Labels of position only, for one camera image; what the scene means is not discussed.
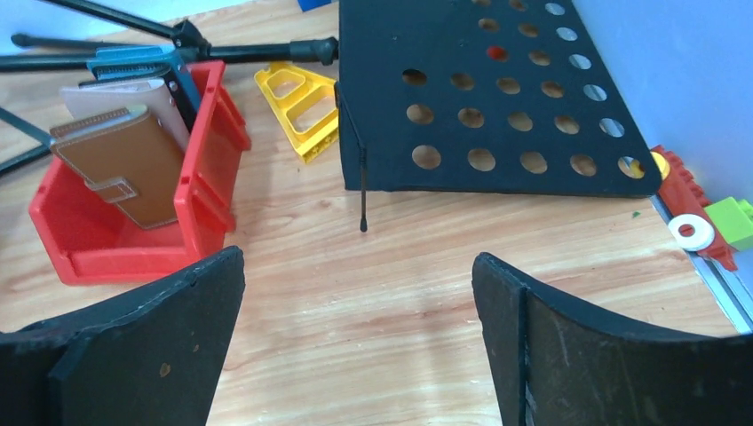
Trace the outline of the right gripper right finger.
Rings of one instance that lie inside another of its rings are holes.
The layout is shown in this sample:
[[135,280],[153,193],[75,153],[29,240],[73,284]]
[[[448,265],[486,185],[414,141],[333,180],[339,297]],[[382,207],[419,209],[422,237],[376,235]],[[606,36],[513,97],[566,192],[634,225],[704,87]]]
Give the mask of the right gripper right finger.
[[632,319],[482,253],[472,290],[505,425],[749,425],[752,337]]

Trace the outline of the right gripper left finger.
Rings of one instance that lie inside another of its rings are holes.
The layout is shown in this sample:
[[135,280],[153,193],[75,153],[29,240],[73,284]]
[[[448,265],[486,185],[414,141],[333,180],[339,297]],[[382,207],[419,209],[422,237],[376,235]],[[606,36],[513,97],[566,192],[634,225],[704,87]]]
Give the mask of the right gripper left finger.
[[1,336],[4,425],[203,425],[245,289],[236,246]]

